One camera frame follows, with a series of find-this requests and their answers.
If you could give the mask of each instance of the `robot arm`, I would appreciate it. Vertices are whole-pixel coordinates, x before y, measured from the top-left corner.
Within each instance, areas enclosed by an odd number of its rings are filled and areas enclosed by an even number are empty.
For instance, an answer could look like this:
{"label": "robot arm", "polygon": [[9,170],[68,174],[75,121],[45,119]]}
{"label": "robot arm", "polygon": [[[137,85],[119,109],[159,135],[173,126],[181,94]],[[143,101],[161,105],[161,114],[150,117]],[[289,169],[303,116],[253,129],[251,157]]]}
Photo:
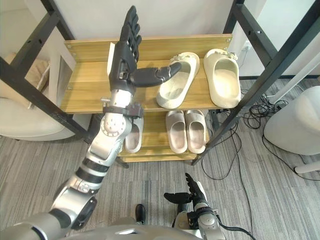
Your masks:
{"label": "robot arm", "polygon": [[178,214],[174,227],[189,233],[199,231],[204,240],[225,240],[217,218],[217,210],[213,210],[209,206],[202,184],[199,181],[194,181],[188,173],[186,173],[185,176],[190,193],[179,192],[164,194],[164,197],[171,203],[181,206],[191,202],[193,204],[193,211],[188,213],[180,212]]}
{"label": "robot arm", "polygon": [[156,86],[169,80],[181,68],[180,63],[162,68],[137,69],[140,26],[136,8],[128,11],[120,39],[114,47],[109,74],[110,100],[104,101],[105,113],[100,130],[92,141],[78,170],[57,191],[49,213],[36,214],[1,232],[1,239],[55,240],[70,229],[78,230],[89,220],[103,178],[114,163],[133,118],[143,116],[140,104],[133,104],[136,87]]}

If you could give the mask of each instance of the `power outlet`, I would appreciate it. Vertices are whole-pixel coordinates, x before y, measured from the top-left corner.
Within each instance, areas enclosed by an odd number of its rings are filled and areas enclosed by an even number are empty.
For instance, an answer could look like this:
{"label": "power outlet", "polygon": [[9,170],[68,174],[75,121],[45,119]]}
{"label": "power outlet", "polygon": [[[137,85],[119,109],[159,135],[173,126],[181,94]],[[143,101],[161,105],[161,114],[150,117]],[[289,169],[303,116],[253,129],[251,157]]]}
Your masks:
{"label": "power outlet", "polygon": [[242,51],[247,52],[247,51],[249,51],[251,48],[252,48],[252,45],[251,45],[250,41],[249,41],[249,40],[246,40],[246,41],[244,42]]}

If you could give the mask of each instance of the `upper shelf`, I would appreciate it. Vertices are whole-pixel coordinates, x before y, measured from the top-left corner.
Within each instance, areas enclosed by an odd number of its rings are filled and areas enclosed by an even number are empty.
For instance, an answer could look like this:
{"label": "upper shelf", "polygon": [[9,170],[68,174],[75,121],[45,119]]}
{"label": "upper shelf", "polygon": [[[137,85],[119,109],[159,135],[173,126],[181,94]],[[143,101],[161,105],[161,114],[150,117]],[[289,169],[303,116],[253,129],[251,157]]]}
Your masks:
{"label": "upper shelf", "polygon": [[[182,52],[198,54],[201,58],[199,72],[178,109],[219,109],[210,99],[203,57],[210,49],[227,48],[231,38],[231,34],[144,38],[139,46],[138,68],[168,66],[169,59]],[[66,113],[102,112],[100,98],[111,95],[106,62],[110,42],[116,43],[117,40],[65,42],[77,61],[60,106]],[[155,97],[158,89],[158,86],[138,88],[133,100],[141,103],[146,112],[169,111],[157,104]]]}

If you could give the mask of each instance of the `black metal frame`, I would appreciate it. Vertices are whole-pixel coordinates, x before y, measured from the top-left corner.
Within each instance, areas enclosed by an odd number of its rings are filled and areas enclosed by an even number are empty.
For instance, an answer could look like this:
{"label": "black metal frame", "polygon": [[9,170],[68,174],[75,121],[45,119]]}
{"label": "black metal frame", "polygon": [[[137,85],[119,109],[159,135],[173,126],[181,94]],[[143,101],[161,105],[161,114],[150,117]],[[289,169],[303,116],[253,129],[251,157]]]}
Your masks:
{"label": "black metal frame", "polygon": [[243,3],[243,0],[233,1],[223,33],[232,33],[238,21],[265,69],[239,104],[231,109],[230,115],[206,144],[205,151],[197,155],[192,165],[199,162],[206,152],[215,146],[218,140],[235,124],[241,110],[252,106],[320,32],[320,0],[316,0],[281,49],[277,51]]}
{"label": "black metal frame", "polygon": [[[281,75],[279,79],[293,79],[296,75]],[[239,76],[239,80],[256,80],[259,76]],[[304,79],[317,79],[320,75],[306,75]]]}
{"label": "black metal frame", "polygon": [[38,56],[41,48],[56,26],[65,40],[74,39],[54,1],[41,0],[41,2],[48,13],[26,40],[11,64],[8,64],[0,57],[0,78],[50,117],[70,131],[81,136],[87,143],[91,143],[93,137],[87,130],[73,120],[73,115],[66,114],[25,79],[27,72]]}

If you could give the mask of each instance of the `slide sandal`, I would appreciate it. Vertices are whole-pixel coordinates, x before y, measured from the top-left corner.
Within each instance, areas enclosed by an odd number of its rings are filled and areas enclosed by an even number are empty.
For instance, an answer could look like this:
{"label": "slide sandal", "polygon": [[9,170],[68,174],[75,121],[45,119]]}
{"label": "slide sandal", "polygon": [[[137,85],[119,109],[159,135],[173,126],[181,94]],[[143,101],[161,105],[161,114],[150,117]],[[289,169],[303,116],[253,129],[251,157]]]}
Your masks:
{"label": "slide sandal", "polygon": [[136,153],[140,150],[143,129],[144,119],[139,117],[134,119],[131,132],[125,137],[125,149],[128,153]]}
{"label": "slide sandal", "polygon": [[170,65],[174,63],[181,63],[180,71],[161,84],[156,95],[156,102],[166,109],[175,109],[182,104],[200,66],[199,57],[193,52],[183,52],[174,56]]}
{"label": "slide sandal", "polygon": [[165,117],[165,124],[171,150],[177,154],[184,153],[188,148],[184,112],[169,111]]}
{"label": "slide sandal", "polygon": [[210,97],[222,108],[234,108],[241,100],[237,56],[222,49],[211,49],[203,59]]}
{"label": "slide sandal", "polygon": [[200,110],[185,112],[186,137],[188,149],[194,154],[200,154],[206,149],[206,122]]}
{"label": "slide sandal", "polygon": [[122,150],[124,149],[124,143],[125,143],[125,142],[123,142],[123,143],[121,144],[121,147],[120,147],[119,153],[121,153],[121,152],[122,152]]}

